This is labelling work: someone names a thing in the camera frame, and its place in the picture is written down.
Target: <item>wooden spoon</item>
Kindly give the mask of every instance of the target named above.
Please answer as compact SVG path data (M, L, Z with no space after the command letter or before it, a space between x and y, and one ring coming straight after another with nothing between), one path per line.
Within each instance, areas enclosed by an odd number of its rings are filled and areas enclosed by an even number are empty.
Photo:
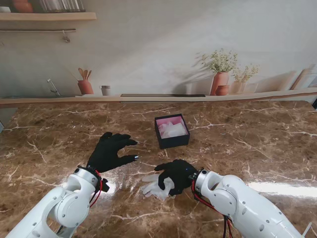
M84 71L84 80L87 80L87 74L88 74L88 70Z
M90 76L90 74L91 74L91 71L92 71L92 70L90 70L89 73L88 73L87 80L88 80L88 78L89 78L89 76Z
M83 79L85 80L84 71L82 70L82 68L78 68L78 71L79 71L80 75L83 77Z

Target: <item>black box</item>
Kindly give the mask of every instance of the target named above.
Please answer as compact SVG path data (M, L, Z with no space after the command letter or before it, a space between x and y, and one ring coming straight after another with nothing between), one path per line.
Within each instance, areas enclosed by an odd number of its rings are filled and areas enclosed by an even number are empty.
M183 125L186 128L187 135L180 135L180 136L162 139L160 136L159 129L158 129L159 125L161 125L161 124L160 124L160 121L157 122L157 120L169 119L169 118L175 118L174 121L178 121L177 123L183 122ZM159 147L161 149L176 147L176 146L180 146L180 145L188 145L190 133L189 133L189 130L187 128L186 122L185 122L182 114L154 118L154 127L155 127L155 131L157 133Z

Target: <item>terracotta vase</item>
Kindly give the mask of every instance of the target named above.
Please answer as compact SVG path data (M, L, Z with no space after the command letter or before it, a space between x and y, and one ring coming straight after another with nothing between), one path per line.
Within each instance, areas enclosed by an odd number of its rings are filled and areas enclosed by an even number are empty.
M227 85L229 80L229 73L228 72L219 72L217 73L212 81L212 87L211 87L211 92L210 95L211 96L215 96L216 95L216 90L218 88L219 85Z
M229 92L229 87L230 85L219 85L216 90L216 95L217 96L227 95Z
M94 94L93 88L88 80L79 80L78 87L81 94Z
M13 0L13 5L20 13L33 13L32 5L27 0Z

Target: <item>marble countertop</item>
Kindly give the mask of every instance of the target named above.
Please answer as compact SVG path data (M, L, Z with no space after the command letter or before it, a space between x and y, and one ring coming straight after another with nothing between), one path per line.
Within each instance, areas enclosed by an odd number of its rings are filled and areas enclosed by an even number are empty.
M154 117L179 113L191 133L189 145L160 150ZM102 174L110 190L75 238L222 237L222 216L197 203L190 189L165 202L140 192L144 176L175 158L240 177L299 232L309 222L317 232L317 112L309 103L85 103L19 108L0 134L0 237L85 165L106 131L130 134L139 143L121 155L140 159ZM236 230L234 237L241 237Z

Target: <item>red wire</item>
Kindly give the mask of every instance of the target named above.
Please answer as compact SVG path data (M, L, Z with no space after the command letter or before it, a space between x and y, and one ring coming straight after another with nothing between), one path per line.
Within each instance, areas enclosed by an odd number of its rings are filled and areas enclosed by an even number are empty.
M232 238L232 233L231 233L231 227L230 227L229 220L227 220L227 224L228 224L228 227L229 227L229 237Z
M192 182L192 191L195 192L195 181ZM197 198L201 203L205 204L206 206L214 209L217 213L221 214L220 212L218 212L214 206L212 206L210 203L206 202L205 200L201 199L197 194L194 193L194 197Z
M90 207L92 207L92 206L97 202L97 200L98 200L98 198L99 198L99 196L100 196L100 194L101 194L102 189L103 189L103 183L102 183L102 180L100 180L100 190L99 190L99 194L98 194L96 200L90 205Z

